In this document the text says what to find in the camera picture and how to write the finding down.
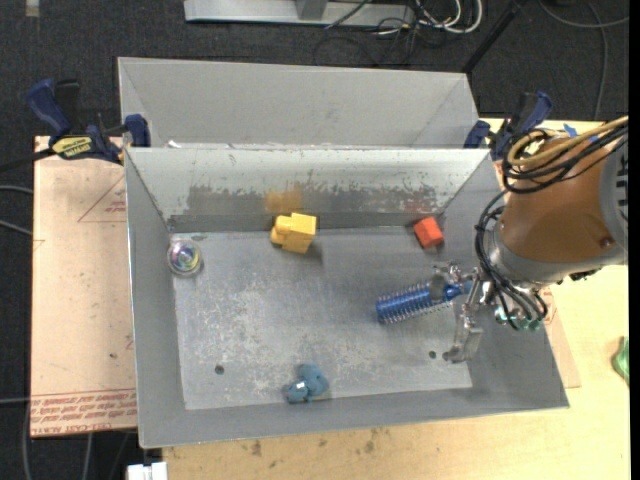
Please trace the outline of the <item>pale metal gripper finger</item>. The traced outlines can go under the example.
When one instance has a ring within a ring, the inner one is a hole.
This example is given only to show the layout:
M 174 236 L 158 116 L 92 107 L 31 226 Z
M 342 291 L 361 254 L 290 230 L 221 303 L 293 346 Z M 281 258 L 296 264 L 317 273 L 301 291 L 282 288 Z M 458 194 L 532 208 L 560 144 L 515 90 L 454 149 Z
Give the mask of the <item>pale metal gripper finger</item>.
M 451 348 L 443 353 L 445 361 L 461 363 L 472 360 L 480 346 L 484 330 L 470 317 L 459 317 Z
M 432 298 L 454 299 L 471 292 L 473 276 L 457 264 L 437 266 L 432 275 Z

